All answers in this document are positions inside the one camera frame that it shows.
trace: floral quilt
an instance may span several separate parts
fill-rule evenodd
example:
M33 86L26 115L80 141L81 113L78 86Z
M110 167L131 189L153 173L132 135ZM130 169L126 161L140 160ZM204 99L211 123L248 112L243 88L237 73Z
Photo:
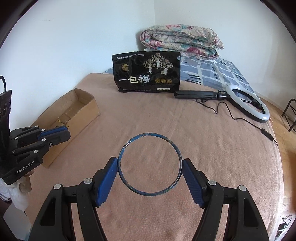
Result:
M179 51L182 56L202 60L216 59L223 43L210 28L177 25L155 25L141 34L144 46L159 51Z

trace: blue gripper pad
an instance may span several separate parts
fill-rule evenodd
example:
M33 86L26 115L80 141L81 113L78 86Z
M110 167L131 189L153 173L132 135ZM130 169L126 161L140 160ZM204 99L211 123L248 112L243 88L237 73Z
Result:
M38 137L38 140L40 141L45 136L48 136L48 135L56 133L56 132L64 131L64 130L68 130L68 128L65 126L62 126L62 127L50 129L47 131L43 131L43 132L41 132L40 136Z
M111 187L117 174L117 162L117 158L114 158L109 169L104 170L106 171L106 173L100 185L98 186L98 194L96 198L96 204L98 205L98 207L100 207L107 200L107 197L109 195L109 192L111 190Z
M193 198L194 203L198 204L199 207L203 207L205 202L202 198L202 187L195 178L191 168L186 161L183 161L182 173Z

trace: wooden floor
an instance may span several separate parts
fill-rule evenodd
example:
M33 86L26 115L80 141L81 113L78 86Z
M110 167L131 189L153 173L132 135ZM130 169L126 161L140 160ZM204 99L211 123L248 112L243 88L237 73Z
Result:
M296 213L296 133L292 130L288 132L286 119L282 117L283 111L275 107L268 101L263 100L270 112L273 121L276 140L279 145L281 162L284 173L284 203L282 217Z

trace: black food bag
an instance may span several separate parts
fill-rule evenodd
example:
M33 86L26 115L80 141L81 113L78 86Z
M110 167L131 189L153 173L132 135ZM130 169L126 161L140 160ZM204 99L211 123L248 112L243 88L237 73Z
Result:
M112 56L119 92L175 92L180 86L180 52L130 52Z

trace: tree illustration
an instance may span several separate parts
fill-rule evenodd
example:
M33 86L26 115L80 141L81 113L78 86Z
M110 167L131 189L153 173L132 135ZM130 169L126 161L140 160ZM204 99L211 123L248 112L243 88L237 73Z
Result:
M161 72L162 74L167 74L168 69L173 67L173 64L159 53L152 55L150 59L144 61L143 65L145 68L149 69L149 73L152 73L152 68L155 67L156 69L164 69Z

